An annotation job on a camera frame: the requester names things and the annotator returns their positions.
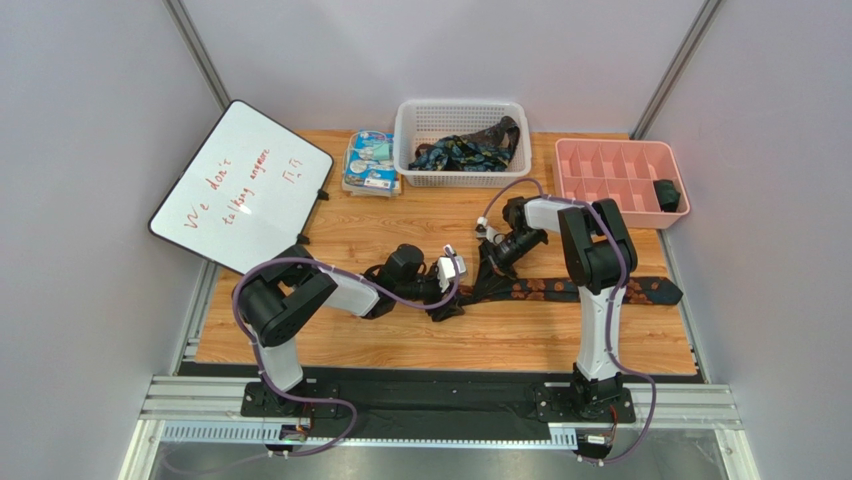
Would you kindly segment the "black orange floral tie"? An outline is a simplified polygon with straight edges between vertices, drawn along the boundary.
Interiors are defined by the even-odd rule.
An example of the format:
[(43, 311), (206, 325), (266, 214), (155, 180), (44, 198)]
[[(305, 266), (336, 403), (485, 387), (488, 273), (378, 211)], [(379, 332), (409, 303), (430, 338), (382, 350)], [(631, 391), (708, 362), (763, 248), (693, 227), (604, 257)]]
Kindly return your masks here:
[[(632, 276), (628, 279), (624, 302), (632, 305), (677, 305), (683, 298), (682, 290), (670, 279), (659, 276)], [(511, 280), (498, 277), (461, 289), (461, 306), (496, 301), (548, 301), (579, 303), (578, 287), (564, 278), (519, 278)]]

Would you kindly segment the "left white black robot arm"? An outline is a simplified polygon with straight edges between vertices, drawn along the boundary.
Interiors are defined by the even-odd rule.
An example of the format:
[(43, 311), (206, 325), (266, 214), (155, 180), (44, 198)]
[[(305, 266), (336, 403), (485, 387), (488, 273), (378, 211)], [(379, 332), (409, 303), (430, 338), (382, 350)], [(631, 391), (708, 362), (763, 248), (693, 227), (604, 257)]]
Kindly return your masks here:
[(232, 313), (248, 337), (263, 384), (293, 393), (303, 379), (296, 336), (323, 307), (375, 319), (405, 305), (440, 320), (458, 305), (465, 260), (445, 246), (431, 266), (413, 245), (399, 246), (382, 265), (356, 274), (315, 259), (302, 245), (246, 273), (232, 293)]

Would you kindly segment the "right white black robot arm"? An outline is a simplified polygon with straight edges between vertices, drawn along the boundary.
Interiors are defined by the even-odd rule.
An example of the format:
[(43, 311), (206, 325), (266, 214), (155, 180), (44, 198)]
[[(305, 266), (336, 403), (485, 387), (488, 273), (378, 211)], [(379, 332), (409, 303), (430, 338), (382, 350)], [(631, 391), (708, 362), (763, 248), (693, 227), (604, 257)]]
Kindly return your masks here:
[(482, 239), (472, 299), (482, 301), (520, 283), (515, 263), (548, 235), (559, 235), (565, 266), (581, 304), (582, 338), (569, 399), (575, 414), (592, 419), (610, 412), (622, 393), (622, 370), (612, 331), (620, 318), (626, 283), (638, 263), (617, 202), (588, 203), (553, 196), (510, 199), (503, 209), (510, 231)]

